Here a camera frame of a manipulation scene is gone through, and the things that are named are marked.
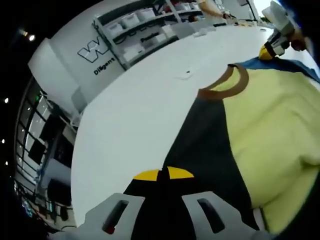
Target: table surface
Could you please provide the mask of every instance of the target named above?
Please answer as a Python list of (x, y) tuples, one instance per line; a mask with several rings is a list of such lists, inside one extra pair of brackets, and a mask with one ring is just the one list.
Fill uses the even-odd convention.
[[(272, 30), (222, 26), (206, 36), (176, 41), (130, 68), (85, 109), (72, 159), (71, 196), (77, 225), (142, 171), (160, 169), (198, 89), (217, 80), (229, 63), (259, 54)], [(288, 49), (317, 69), (308, 52)]]

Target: white table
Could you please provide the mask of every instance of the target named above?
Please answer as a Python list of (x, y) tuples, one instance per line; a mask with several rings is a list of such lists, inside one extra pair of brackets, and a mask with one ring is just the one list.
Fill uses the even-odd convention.
[[(256, 57), (272, 31), (224, 26), (176, 41), (130, 68), (86, 108), (73, 152), (71, 196), (77, 225), (87, 211), (122, 193), (142, 171), (160, 169), (198, 89), (227, 64)], [(311, 56), (283, 56), (316, 68)], [(190, 71), (188, 79), (185, 72)]]

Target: ceiling light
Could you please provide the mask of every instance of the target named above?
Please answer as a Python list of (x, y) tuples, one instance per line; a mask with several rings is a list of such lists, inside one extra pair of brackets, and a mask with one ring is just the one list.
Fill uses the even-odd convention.
[(36, 36), (35, 35), (29, 35), (28, 37), (29, 41), (32, 42), (36, 39)]

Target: blue fabric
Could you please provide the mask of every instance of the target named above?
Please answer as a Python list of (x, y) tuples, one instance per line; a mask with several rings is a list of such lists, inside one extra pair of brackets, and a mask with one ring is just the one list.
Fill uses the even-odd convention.
[(246, 69), (276, 69), (291, 73), (303, 73), (305, 76), (320, 83), (320, 78), (317, 76), (316, 71), (308, 68), (302, 62), (297, 60), (285, 60), (276, 57), (270, 61), (261, 61), (255, 57), (248, 61), (239, 62), (238, 64)]

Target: brown collar trim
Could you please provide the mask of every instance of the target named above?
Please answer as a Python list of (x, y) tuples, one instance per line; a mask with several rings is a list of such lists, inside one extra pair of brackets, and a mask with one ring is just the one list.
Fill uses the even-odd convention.
[[(224, 91), (210, 90), (222, 84), (223, 82), (227, 81), (232, 76), (234, 72), (234, 67), (236, 67), (240, 73), (240, 79), (235, 86)], [(221, 100), (224, 98), (232, 97), (241, 93), (244, 89), (246, 89), (248, 82), (249, 82), (249, 74), (243, 66), (238, 64), (228, 64), (226, 71), (218, 79), (218, 81), (214, 82), (210, 86), (199, 89), (197, 97), (202, 99), (210, 99), (210, 100)]]

